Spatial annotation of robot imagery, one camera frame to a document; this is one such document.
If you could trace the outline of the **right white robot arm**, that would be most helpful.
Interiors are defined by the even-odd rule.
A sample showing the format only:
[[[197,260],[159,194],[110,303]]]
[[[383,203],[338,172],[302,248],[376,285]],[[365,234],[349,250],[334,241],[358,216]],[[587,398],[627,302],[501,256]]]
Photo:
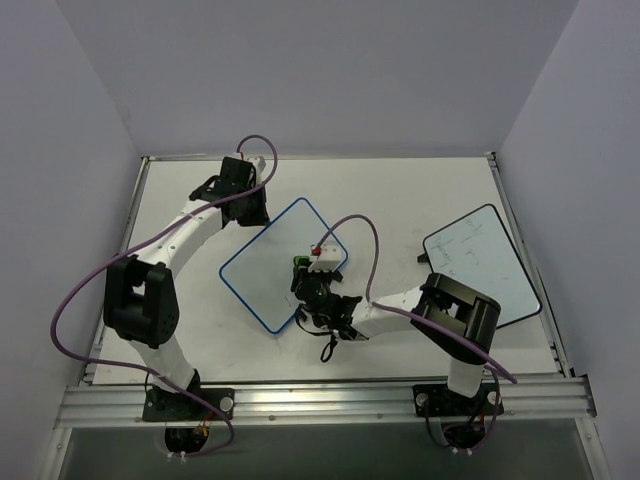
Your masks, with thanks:
[[[320,270],[307,256],[293,261],[291,292],[299,306],[294,318],[307,320],[313,336],[327,336],[321,354],[326,363],[340,341],[367,341],[378,335],[415,329],[450,357],[444,400],[455,412],[469,411],[480,400],[480,384],[501,314],[492,298],[440,273],[406,292],[368,300],[341,296],[331,284],[342,275]]]

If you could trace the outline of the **blue framed whiteboard with writing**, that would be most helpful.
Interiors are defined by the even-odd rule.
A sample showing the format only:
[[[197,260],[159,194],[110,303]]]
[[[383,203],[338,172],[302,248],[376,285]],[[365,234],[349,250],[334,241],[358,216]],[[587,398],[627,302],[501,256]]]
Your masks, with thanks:
[[[220,267],[222,282],[268,333],[279,334],[297,308],[290,290],[294,258],[310,255],[328,230],[312,203],[299,197]]]

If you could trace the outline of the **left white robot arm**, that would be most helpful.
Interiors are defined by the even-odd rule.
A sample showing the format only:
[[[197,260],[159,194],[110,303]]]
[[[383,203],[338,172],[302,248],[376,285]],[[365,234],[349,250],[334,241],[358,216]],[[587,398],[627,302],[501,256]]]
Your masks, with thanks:
[[[165,405],[179,419],[194,417],[202,405],[192,387],[196,371],[175,336],[179,305],[175,279],[191,257],[229,223],[242,227],[269,223],[264,188],[238,198],[261,183],[264,158],[226,156],[220,171],[191,192],[176,226],[162,238],[107,268],[104,324],[141,357],[158,376],[154,385],[167,391]]]

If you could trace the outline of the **green whiteboard eraser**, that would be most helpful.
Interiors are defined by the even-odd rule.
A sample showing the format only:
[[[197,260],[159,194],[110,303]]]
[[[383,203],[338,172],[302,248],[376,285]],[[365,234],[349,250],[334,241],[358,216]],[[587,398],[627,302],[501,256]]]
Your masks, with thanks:
[[[311,265],[311,260],[308,256],[295,256],[293,262],[295,267],[309,267]]]

